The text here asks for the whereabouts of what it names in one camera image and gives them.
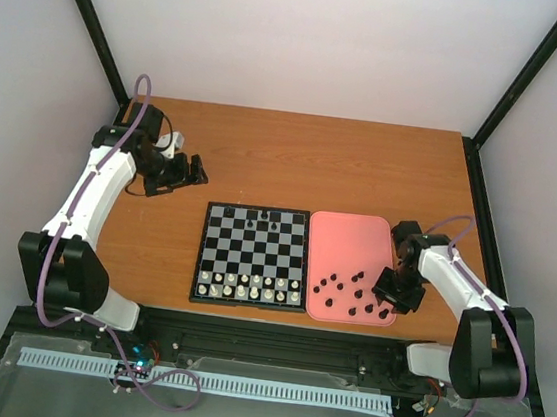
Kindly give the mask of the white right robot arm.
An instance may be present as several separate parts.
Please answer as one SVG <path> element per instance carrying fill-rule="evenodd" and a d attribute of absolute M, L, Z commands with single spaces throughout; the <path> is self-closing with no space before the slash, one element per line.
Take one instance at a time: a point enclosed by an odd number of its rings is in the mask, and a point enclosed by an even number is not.
<path fill-rule="evenodd" d="M 429 284 L 458 322 L 450 346 L 408 344 L 408 371 L 443 381 L 464 399 L 523 400 L 535 364 L 530 312 L 486 288 L 445 234 L 424 232 L 407 220 L 393 227 L 391 238 L 397 264 L 377 278 L 372 289 L 377 302 L 388 303 L 397 314 L 415 312 Z"/>

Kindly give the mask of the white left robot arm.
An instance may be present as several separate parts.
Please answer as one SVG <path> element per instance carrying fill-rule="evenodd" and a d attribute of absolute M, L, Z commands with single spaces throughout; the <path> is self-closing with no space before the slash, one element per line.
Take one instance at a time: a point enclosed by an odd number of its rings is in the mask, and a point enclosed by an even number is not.
<path fill-rule="evenodd" d="M 103 225 L 119 195 L 143 180 L 144 196 L 170 194 L 204 185 L 208 175 L 201 157 L 182 152 L 183 136 L 170 130 L 164 113 L 149 103 L 135 103 L 126 122 L 101 127 L 92 139 L 86 166 L 54 217 L 38 232 L 20 238 L 18 252 L 28 295 L 47 327 L 58 320 L 46 304 L 65 311 L 69 320 L 90 320 L 117 330 L 116 343 L 134 356 L 145 352 L 151 331 L 138 320 L 140 306 L 116 292 L 97 255 Z"/>

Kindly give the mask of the white back rank pieces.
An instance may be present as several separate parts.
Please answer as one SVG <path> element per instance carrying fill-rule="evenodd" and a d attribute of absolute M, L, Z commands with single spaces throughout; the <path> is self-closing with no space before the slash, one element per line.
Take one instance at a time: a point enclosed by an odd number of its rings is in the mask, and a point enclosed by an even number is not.
<path fill-rule="evenodd" d="M 211 298 L 237 299 L 238 301 L 250 301 L 255 303 L 282 305 L 290 307 L 301 307 L 304 305 L 300 293 L 274 291 L 259 289 L 257 287 L 239 287 L 221 284 L 200 283 L 195 288 L 196 296 Z"/>

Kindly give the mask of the black rook on tray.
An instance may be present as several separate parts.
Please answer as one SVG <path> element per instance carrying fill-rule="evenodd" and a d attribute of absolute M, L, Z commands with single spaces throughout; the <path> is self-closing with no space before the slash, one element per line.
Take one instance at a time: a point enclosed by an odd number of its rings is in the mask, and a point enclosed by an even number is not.
<path fill-rule="evenodd" d="M 365 273 L 360 271 L 351 277 L 352 282 L 357 283 L 359 280 L 364 278 Z"/>

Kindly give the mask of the pink plastic tray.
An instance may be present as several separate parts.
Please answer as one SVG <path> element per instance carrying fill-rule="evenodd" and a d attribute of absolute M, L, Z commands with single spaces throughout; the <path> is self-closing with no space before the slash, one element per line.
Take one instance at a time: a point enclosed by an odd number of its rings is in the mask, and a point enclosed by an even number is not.
<path fill-rule="evenodd" d="M 383 269 L 392 266 L 391 228 L 382 217 L 318 211 L 311 216 L 309 228 L 307 263 L 306 310 L 316 321 L 351 325 L 385 327 L 396 320 L 392 306 L 387 302 L 380 306 L 372 293 L 372 288 Z M 364 278 L 357 283 L 351 277 L 363 271 Z M 336 273 L 337 280 L 330 275 Z M 326 278 L 327 285 L 320 282 Z M 336 289 L 338 283 L 344 289 Z M 314 293 L 314 287 L 321 288 Z M 357 299 L 354 292 L 362 289 L 363 297 Z M 333 298 L 333 306 L 328 308 L 325 301 Z M 367 304 L 374 311 L 365 312 Z M 356 315 L 348 314 L 350 307 L 357 308 Z M 379 312 L 388 309 L 386 319 L 379 318 Z"/>

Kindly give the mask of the black white chessboard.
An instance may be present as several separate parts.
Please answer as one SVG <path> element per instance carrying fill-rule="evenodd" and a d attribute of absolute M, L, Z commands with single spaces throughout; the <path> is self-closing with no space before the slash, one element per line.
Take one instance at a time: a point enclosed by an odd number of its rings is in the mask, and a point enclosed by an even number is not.
<path fill-rule="evenodd" d="M 234 210 L 231 217 L 224 215 L 228 207 Z M 264 210 L 269 212 L 267 220 L 260 217 Z M 249 219 L 255 222 L 252 229 L 246 226 Z M 209 202 L 189 301 L 305 312 L 310 219 L 311 213 L 305 210 Z M 278 231 L 271 230 L 273 222 L 277 222 Z M 299 280 L 301 292 L 259 289 L 300 293 L 304 305 L 291 307 L 196 296 L 194 292 L 199 284 L 197 275 L 201 270 Z"/>

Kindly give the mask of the white pawn row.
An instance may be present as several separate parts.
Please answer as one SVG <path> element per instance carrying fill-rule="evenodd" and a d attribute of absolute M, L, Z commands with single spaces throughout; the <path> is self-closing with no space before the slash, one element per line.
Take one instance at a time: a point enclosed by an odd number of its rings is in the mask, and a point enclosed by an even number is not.
<path fill-rule="evenodd" d="M 203 284 L 226 284 L 230 286 L 243 285 L 247 287 L 256 286 L 258 288 L 271 288 L 274 290 L 283 290 L 291 292 L 301 292 L 302 284 L 299 280 L 257 276 L 257 275 L 240 275 L 213 271 L 201 270 L 197 274 L 197 281 Z"/>

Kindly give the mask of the black aluminium base frame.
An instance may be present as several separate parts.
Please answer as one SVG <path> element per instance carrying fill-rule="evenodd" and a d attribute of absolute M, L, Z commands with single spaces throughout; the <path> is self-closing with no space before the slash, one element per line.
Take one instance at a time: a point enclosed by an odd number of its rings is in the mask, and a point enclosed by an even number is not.
<path fill-rule="evenodd" d="M 16 364 L 21 348 L 120 360 L 131 380 Z M 463 400 L 405 368 L 404 343 L 386 337 L 145 307 L 131 333 L 87 322 L 46 328 L 33 307 L 17 308 L 0 340 L 0 417 L 382 417 L 347 410 L 215 396 L 139 383 L 132 366 L 389 396 L 389 417 L 544 417 L 540 396 L 515 404 Z"/>

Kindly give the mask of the black left frame post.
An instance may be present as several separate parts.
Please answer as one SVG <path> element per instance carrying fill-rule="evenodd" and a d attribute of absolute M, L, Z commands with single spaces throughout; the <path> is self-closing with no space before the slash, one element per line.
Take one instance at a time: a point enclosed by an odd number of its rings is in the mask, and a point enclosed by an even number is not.
<path fill-rule="evenodd" d="M 121 79 L 116 61 L 97 15 L 93 0 L 74 0 L 82 22 L 93 44 L 97 58 L 108 81 L 114 99 L 119 107 L 130 102 L 130 98 Z"/>

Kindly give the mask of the black frame post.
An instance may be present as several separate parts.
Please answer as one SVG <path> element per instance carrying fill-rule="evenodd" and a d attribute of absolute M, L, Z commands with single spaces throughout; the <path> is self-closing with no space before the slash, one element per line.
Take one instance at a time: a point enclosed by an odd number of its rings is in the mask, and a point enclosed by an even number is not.
<path fill-rule="evenodd" d="M 97 58 L 108 81 L 114 99 L 119 107 L 130 102 L 130 98 L 121 79 L 116 61 L 97 15 L 93 0 L 74 0 L 82 22 L 93 44 Z"/>
<path fill-rule="evenodd" d="M 517 100 L 528 89 L 538 73 L 548 63 L 549 59 L 557 50 L 557 20 L 552 24 L 540 44 L 533 51 L 520 72 L 515 76 L 509 87 L 491 112 L 485 118 L 478 131 L 472 137 L 472 143 L 476 150 L 482 149 L 483 145 L 490 139 L 503 119 L 509 114 Z"/>

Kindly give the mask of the black right frame post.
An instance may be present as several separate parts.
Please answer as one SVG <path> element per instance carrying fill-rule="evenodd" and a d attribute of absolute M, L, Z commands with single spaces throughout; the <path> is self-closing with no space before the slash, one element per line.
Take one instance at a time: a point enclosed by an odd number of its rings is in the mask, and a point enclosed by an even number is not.
<path fill-rule="evenodd" d="M 485 118 L 478 131 L 472 137 L 472 143 L 476 150 L 482 149 L 483 145 L 490 139 L 503 119 L 509 114 L 517 100 L 528 89 L 538 73 L 548 63 L 549 59 L 557 50 L 557 20 L 552 24 L 540 44 L 533 51 L 520 72 L 515 76 L 509 87 L 491 112 Z"/>

